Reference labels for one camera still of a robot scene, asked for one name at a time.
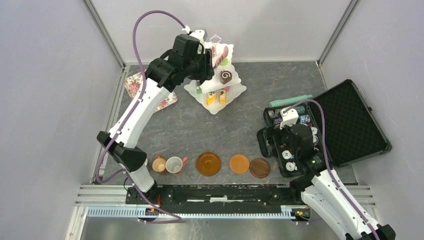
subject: black case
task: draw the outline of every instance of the black case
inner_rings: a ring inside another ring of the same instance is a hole
[[[381,155],[392,149],[387,137],[376,122],[372,109],[365,103],[355,83],[347,79],[333,88],[314,98],[324,111],[325,115],[325,143],[329,160],[335,167],[346,166],[375,155]],[[322,151],[322,121],[318,107],[308,102],[303,105],[305,113],[309,115],[313,127],[318,128],[318,144],[316,147]],[[281,175],[293,177],[299,173],[297,170],[288,171],[286,164],[293,159],[284,159],[282,151],[286,147],[281,143],[279,123],[274,120],[279,116],[271,116],[269,111],[282,109],[268,107],[263,111],[265,127],[258,131],[257,139],[264,157],[277,157]]]

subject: wall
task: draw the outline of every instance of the wall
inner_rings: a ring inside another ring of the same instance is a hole
[[[422,1],[361,1],[327,60],[328,87],[352,79],[393,144],[354,165],[396,239],[422,239],[424,29]]]
[[[218,34],[235,45],[235,61],[316,60],[349,0],[92,0],[127,63],[137,62],[132,34],[136,20],[164,10],[192,30]],[[172,48],[181,27],[164,15],[151,15],[137,31],[141,60],[150,62]]]
[[[120,69],[79,0],[1,1],[0,34],[0,239],[64,239]]]

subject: tan cup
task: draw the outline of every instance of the tan cup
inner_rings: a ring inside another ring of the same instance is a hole
[[[151,168],[153,171],[162,174],[167,171],[167,161],[161,155],[157,155],[157,158],[151,164]]]
[[[182,160],[177,156],[170,157],[168,161],[166,161],[166,170],[171,174],[179,174],[188,161],[188,157],[184,157]]]

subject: pink mug handle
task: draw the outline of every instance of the pink mug handle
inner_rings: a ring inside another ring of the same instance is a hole
[[[185,157],[182,159],[182,166],[184,167],[184,166],[185,166],[188,162],[189,162],[189,158],[185,156]]]

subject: floral napkin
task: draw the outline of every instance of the floral napkin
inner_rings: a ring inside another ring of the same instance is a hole
[[[126,91],[128,92],[131,99],[133,99],[137,95],[137,91],[143,84],[143,76],[141,72],[134,74],[123,81],[123,85],[125,86]],[[160,105],[156,108],[156,111],[162,110],[169,105],[175,103],[178,100],[175,92],[171,92],[167,98],[165,98]]]

